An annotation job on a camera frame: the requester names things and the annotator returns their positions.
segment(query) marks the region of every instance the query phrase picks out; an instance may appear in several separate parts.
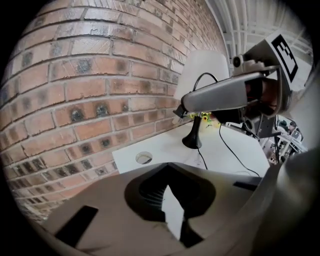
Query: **white ceiling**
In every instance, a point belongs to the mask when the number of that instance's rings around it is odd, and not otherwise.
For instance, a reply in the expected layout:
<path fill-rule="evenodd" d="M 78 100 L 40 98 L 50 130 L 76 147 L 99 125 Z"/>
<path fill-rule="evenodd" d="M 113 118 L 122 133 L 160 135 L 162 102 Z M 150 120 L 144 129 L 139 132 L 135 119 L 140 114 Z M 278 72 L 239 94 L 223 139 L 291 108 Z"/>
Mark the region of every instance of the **white ceiling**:
<path fill-rule="evenodd" d="M 232 73 L 232 59 L 243 54 L 274 31 L 280 30 L 295 58 L 301 62 L 305 81 L 313 51 L 298 17 L 278 0 L 206 0 L 224 35 Z"/>

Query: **white lamp shade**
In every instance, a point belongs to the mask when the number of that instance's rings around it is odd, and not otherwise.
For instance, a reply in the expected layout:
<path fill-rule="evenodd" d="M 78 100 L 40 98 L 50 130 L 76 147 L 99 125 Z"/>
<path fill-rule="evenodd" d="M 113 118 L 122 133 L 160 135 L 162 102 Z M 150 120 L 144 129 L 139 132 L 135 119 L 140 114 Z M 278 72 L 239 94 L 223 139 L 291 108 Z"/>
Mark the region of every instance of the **white lamp shade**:
<path fill-rule="evenodd" d="M 206 72 L 214 75 L 218 81 L 228 79 L 230 76 L 226 57 L 214 50 L 190 52 L 173 97 L 180 100 L 185 94 L 191 92 L 198 77 Z M 196 88 L 199 89 L 214 82 L 212 77 L 204 75 Z"/>

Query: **white table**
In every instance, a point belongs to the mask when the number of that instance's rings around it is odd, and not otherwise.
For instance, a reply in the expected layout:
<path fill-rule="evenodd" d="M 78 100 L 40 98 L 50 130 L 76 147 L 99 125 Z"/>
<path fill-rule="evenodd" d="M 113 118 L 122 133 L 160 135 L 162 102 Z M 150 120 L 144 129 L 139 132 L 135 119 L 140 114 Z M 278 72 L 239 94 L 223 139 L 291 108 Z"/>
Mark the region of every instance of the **white table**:
<path fill-rule="evenodd" d="M 178 162 L 205 169 L 201 156 L 196 149 L 183 145 L 182 138 L 191 131 L 193 123 L 187 123 L 175 129 L 158 134 L 133 145 L 114 151 L 113 158 L 120 173 L 126 173 L 142 167 L 136 162 L 140 152 L 152 154 L 152 161 L 146 165 Z M 221 136 L 242 163 L 263 177 L 269 168 L 268 160 L 259 142 L 233 129 L 221 127 Z M 230 152 L 219 136 L 219 128 L 210 126 L 199 133 L 202 147 L 199 149 L 209 170 L 256 176 L 246 170 Z"/>

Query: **black funnel stand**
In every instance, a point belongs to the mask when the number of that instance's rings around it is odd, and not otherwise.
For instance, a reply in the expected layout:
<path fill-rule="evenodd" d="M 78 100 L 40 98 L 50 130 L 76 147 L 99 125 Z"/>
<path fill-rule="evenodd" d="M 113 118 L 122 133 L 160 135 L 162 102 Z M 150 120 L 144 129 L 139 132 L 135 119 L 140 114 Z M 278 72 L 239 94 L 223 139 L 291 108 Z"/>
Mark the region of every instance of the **black funnel stand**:
<path fill-rule="evenodd" d="M 196 116 L 194 118 L 193 126 L 190 133 L 182 139 L 182 143 L 190 149 L 196 150 L 200 149 L 202 146 L 202 143 L 199 139 L 199 128 L 201 124 L 201 119 L 202 118 L 200 116 Z"/>

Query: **black cable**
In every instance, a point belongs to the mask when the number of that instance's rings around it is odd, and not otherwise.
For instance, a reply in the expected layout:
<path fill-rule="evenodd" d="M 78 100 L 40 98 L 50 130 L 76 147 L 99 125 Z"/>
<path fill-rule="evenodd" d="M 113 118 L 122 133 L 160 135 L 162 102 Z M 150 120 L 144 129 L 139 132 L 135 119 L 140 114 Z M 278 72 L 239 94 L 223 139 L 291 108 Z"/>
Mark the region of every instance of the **black cable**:
<path fill-rule="evenodd" d="M 254 170 L 251 170 L 251 169 L 249 169 L 249 168 L 247 168 L 241 161 L 240 161 L 240 159 L 237 157 L 237 155 L 231 150 L 231 148 L 227 145 L 227 143 L 225 142 L 225 140 L 222 138 L 222 136 L 221 136 L 221 126 L 222 126 L 222 124 L 220 125 L 220 128 L 219 128 L 219 135 L 220 135 L 220 138 L 221 138 L 221 140 L 223 141 L 223 143 L 226 145 L 226 147 L 231 151 L 231 153 L 236 157 L 236 159 L 238 159 L 238 161 L 240 162 L 240 164 L 242 164 L 242 166 L 244 167 L 244 168 L 246 168 L 248 171 L 250 171 L 250 172 L 253 172 L 253 173 L 255 173 L 256 175 L 258 175 L 258 177 L 260 177 L 260 175 L 257 173 L 257 172 L 255 172 Z"/>
<path fill-rule="evenodd" d="M 207 165 L 206 165 L 206 161 L 205 161 L 204 157 L 203 157 L 202 154 L 200 153 L 199 148 L 197 148 L 197 149 L 198 149 L 198 152 L 199 152 L 200 156 L 202 157 L 202 160 L 203 160 L 203 163 L 204 163 L 205 168 L 208 170 L 208 167 L 207 167 Z"/>
<path fill-rule="evenodd" d="M 274 119 L 274 129 L 277 131 L 278 130 L 278 122 L 279 122 L 279 116 L 276 115 Z M 274 136 L 274 149 L 275 149 L 275 161 L 277 164 L 280 163 L 279 160 L 279 146 L 278 146 L 278 137 Z"/>
<path fill-rule="evenodd" d="M 195 84 L 194 84 L 193 90 L 192 90 L 193 92 L 196 90 L 197 85 L 198 85 L 200 79 L 201 79 L 204 75 L 208 75 L 208 76 L 212 77 L 212 78 L 215 80 L 216 83 L 218 82 L 218 79 L 217 79 L 213 74 L 210 74 L 210 73 L 208 73 L 208 72 L 203 73 L 203 74 L 201 74 L 201 75 L 198 77 L 198 79 L 195 81 Z"/>

